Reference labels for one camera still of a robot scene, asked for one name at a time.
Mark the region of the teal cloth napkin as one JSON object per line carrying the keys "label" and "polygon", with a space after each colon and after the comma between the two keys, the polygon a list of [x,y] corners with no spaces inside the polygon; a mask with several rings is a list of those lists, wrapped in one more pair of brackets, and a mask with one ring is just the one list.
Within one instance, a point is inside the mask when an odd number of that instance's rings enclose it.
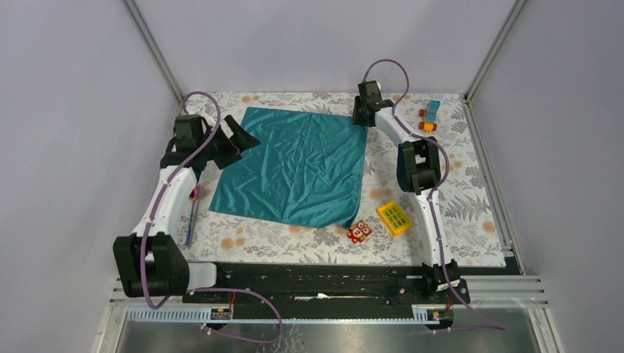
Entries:
{"label": "teal cloth napkin", "polygon": [[348,116],[249,107],[260,145],[219,177],[210,210],[281,224],[348,227],[361,203],[368,131]]}

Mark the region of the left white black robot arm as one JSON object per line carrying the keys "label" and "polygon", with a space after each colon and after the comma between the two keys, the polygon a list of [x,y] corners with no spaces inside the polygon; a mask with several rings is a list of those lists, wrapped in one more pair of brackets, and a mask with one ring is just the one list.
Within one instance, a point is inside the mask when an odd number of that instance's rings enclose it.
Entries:
{"label": "left white black robot arm", "polygon": [[231,115],[224,117],[231,136],[201,115],[181,115],[160,160],[158,184],[149,206],[128,236],[113,243],[121,286],[130,298],[182,296],[200,288],[210,302],[228,292],[227,280],[213,263],[189,263],[174,241],[182,214],[201,194],[199,177],[209,162],[224,169],[241,160],[260,141]]}

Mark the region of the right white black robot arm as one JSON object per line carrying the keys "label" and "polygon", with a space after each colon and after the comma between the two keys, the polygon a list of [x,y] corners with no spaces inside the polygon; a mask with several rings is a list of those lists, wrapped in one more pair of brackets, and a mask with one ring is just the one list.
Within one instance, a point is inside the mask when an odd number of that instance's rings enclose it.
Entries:
{"label": "right white black robot arm", "polygon": [[396,104],[384,99],[376,81],[358,84],[352,111],[355,125],[377,127],[397,147],[397,182],[414,201],[416,225],[423,243],[423,296],[439,303],[455,294],[461,283],[458,264],[447,245],[439,206],[442,173],[440,155],[446,157],[435,138],[420,136],[395,113]]}

